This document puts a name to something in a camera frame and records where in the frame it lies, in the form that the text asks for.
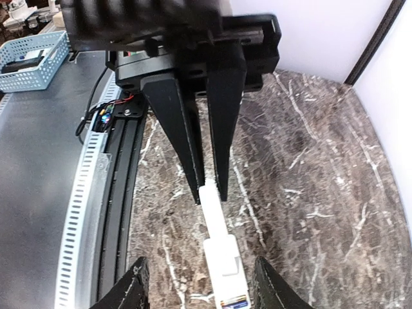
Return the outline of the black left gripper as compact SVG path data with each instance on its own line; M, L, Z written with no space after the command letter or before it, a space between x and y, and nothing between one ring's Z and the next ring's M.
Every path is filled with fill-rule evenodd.
M263 75L272 73L280 59L281 28L274 14L229 16L223 19L224 32L212 44L203 41L193 49L167 51L161 47L151 57L145 51L128 55L106 52L106 67L115 73L117 86L131 93L140 89L176 151L196 204L199 188L205 184L201 128L195 94L206 92L207 69L212 64L228 64L217 52L225 43L238 43L247 67L208 72L207 103L216 184L221 201L227 201L230 147L234 138L243 89L259 91ZM173 72L176 77L148 77Z

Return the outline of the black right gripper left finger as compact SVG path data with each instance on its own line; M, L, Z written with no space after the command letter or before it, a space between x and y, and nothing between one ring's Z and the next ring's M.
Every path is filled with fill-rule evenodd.
M114 287L90 309L148 309L149 263L139 257L114 285Z

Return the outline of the white remote control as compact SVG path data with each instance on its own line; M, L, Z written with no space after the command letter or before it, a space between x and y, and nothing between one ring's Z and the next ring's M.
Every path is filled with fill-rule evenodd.
M199 188L209 238L203 241L216 308L250 308L248 285L236 237L229 234L213 180Z

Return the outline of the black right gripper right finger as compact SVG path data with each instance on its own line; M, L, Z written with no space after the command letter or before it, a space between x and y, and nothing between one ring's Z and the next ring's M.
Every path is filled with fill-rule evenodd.
M313 308L295 293L263 256L255 260L252 285L254 308Z

